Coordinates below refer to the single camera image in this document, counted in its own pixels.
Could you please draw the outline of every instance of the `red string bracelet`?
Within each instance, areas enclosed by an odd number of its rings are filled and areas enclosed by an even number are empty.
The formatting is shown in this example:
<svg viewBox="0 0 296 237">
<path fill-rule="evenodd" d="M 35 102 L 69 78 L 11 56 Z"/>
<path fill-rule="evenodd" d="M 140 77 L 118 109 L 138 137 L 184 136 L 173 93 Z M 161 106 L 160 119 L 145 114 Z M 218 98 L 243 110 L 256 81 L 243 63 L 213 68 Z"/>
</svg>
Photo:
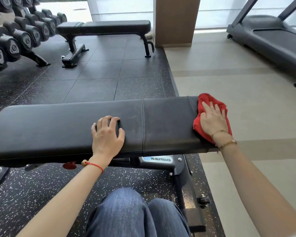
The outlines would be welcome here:
<svg viewBox="0 0 296 237">
<path fill-rule="evenodd" d="M 104 170 L 103 170 L 103 168 L 102 168 L 101 166 L 99 166 L 99 165 L 97 165 L 97 164 L 95 164 L 95 163 L 91 163 L 91 162 L 87 161 L 86 159 L 84 159 L 84 160 L 81 162 L 81 165 L 82 165 L 83 167 L 86 167 L 87 165 L 94 165 L 94 166 L 100 168 L 100 169 L 102 170 L 101 175 L 103 174 L 103 171 L 104 171 Z"/>
</svg>

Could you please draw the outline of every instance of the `finger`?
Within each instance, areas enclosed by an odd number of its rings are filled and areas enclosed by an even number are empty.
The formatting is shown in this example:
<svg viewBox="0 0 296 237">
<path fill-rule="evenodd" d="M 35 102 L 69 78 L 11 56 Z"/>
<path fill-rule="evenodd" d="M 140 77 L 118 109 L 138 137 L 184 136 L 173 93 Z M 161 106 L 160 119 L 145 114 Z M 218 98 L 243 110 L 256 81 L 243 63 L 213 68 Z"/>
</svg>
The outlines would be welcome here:
<svg viewBox="0 0 296 237">
<path fill-rule="evenodd" d="M 205 119 L 206 119 L 206 113 L 203 112 L 203 113 L 201 113 L 201 120 L 200 120 L 200 122 L 202 122 Z"/>
<path fill-rule="evenodd" d="M 210 110 L 214 112 L 215 111 L 215 108 L 213 106 L 213 102 L 212 101 L 209 103 L 209 106 L 210 106 Z"/>
<path fill-rule="evenodd" d="M 217 114 L 221 115 L 220 108 L 217 104 L 215 104 L 215 111 Z"/>
<path fill-rule="evenodd" d="M 103 120 L 103 117 L 100 118 L 100 119 L 98 120 L 98 122 L 97 122 L 97 130 L 98 130 L 98 131 L 102 129 L 102 120 Z"/>
<path fill-rule="evenodd" d="M 111 119 L 111 116 L 106 116 L 102 120 L 102 128 L 109 127 L 109 119 Z"/>
<path fill-rule="evenodd" d="M 224 119 L 226 119 L 226 112 L 225 112 L 225 109 L 222 110 L 222 116 L 223 116 Z"/>
<path fill-rule="evenodd" d="M 113 117 L 110 121 L 110 128 L 113 128 L 115 130 L 116 128 L 116 123 L 117 121 L 119 121 L 120 119 L 118 117 Z"/>
<path fill-rule="evenodd" d="M 124 142 L 125 140 L 125 131 L 122 128 L 118 129 L 118 140 Z"/>
<path fill-rule="evenodd" d="M 202 105 L 204 107 L 204 110 L 206 111 L 206 113 L 210 113 L 210 107 L 208 104 L 206 104 L 205 102 L 202 102 Z"/>
<path fill-rule="evenodd" d="M 91 133 L 92 133 L 92 135 L 95 135 L 97 133 L 97 131 L 95 129 L 95 125 L 96 125 L 96 123 L 93 123 L 93 125 L 91 126 Z"/>
</svg>

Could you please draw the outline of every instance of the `forearm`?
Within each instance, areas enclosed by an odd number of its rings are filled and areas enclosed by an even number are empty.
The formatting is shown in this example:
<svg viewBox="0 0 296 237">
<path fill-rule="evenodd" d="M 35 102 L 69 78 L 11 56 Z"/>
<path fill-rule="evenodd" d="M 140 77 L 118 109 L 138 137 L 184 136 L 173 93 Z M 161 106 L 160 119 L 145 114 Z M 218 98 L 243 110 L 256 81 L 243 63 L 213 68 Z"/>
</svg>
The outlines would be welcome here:
<svg viewBox="0 0 296 237">
<path fill-rule="evenodd" d="M 87 165 L 34 218 L 17 237 L 66 237 L 101 169 Z"/>
<path fill-rule="evenodd" d="M 231 137 L 218 137 L 221 143 Z M 288 237 L 296 234 L 296 211 L 262 172 L 230 144 L 222 155 L 233 178 L 238 194 L 262 237 Z"/>
</svg>

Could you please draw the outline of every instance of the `gold bracelet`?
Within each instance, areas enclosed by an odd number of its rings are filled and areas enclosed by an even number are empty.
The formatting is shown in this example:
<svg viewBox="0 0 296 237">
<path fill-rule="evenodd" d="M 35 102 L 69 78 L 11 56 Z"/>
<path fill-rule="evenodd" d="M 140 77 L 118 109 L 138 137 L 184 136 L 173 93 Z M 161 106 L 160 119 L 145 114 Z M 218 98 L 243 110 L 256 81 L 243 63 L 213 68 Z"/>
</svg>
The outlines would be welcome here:
<svg viewBox="0 0 296 237">
<path fill-rule="evenodd" d="M 228 141 L 226 144 L 224 144 L 224 145 L 222 145 L 222 146 L 220 146 L 218 148 L 221 150 L 222 148 L 224 148 L 224 147 L 226 147 L 226 146 L 228 146 L 230 144 L 235 144 L 236 145 L 237 144 L 237 141 L 235 141 L 235 140 Z"/>
<path fill-rule="evenodd" d="M 228 131 L 225 131 L 225 130 L 219 130 L 219 131 L 216 131 L 214 134 L 210 135 L 212 139 L 214 139 L 214 135 L 216 135 L 218 132 L 226 132 L 228 133 Z"/>
</svg>

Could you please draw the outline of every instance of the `knee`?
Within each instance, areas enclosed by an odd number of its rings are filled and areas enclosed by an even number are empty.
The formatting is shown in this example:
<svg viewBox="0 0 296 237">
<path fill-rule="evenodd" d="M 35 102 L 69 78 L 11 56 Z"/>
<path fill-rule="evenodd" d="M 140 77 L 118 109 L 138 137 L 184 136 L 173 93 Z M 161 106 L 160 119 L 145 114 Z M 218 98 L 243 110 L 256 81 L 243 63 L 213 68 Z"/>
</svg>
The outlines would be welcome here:
<svg viewBox="0 0 296 237">
<path fill-rule="evenodd" d="M 175 204 L 170 200 L 155 198 L 148 204 L 148 207 L 152 211 L 171 209 L 175 207 Z"/>
<path fill-rule="evenodd" d="M 111 192 L 106 199 L 105 203 L 113 206 L 118 206 L 120 209 L 129 209 L 142 205 L 144 199 L 131 187 L 119 188 Z"/>
</svg>

